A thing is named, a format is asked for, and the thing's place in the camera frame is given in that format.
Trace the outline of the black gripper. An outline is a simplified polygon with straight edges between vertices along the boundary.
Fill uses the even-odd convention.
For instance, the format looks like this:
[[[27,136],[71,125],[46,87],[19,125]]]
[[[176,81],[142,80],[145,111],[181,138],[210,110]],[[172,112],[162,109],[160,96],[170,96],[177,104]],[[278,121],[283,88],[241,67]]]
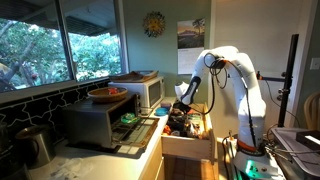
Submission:
[[[175,109],[179,109],[180,111],[182,111],[184,114],[187,114],[191,108],[188,105],[183,104],[182,102],[175,102],[173,107]]]

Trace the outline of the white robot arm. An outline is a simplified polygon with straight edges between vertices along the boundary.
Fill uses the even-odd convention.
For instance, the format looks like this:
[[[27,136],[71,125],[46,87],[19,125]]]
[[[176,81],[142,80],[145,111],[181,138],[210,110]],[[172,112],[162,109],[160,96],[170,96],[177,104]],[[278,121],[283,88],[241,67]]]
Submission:
[[[198,56],[189,83],[175,85],[179,101],[193,103],[203,76],[211,69],[225,68],[230,75],[239,120],[238,150],[252,156],[264,154],[263,135],[266,103],[262,99],[255,68],[249,56],[234,46],[203,50]]]

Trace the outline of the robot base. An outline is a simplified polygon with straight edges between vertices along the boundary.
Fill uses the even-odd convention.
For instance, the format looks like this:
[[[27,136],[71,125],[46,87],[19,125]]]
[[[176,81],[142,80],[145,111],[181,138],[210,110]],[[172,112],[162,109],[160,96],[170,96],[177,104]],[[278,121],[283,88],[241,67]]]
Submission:
[[[232,161],[238,180],[284,180],[282,170],[270,154],[250,156],[237,152]]]

